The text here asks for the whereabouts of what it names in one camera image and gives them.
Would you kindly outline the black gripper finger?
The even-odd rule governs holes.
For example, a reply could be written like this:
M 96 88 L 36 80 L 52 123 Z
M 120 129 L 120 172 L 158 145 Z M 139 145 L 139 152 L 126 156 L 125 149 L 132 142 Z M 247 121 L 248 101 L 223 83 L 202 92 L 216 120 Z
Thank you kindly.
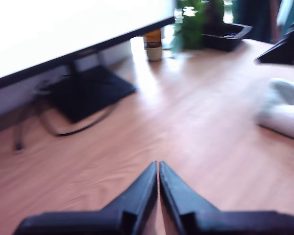
M 141 235 L 158 197 L 157 162 L 153 161 L 119 196 L 101 210 L 117 211 L 121 235 Z
M 159 186 L 162 205 L 174 230 L 180 235 L 197 233 L 198 212 L 220 210 L 196 193 L 165 161 L 159 163 Z
M 294 65 L 294 35 L 283 38 L 255 61 L 259 64 Z

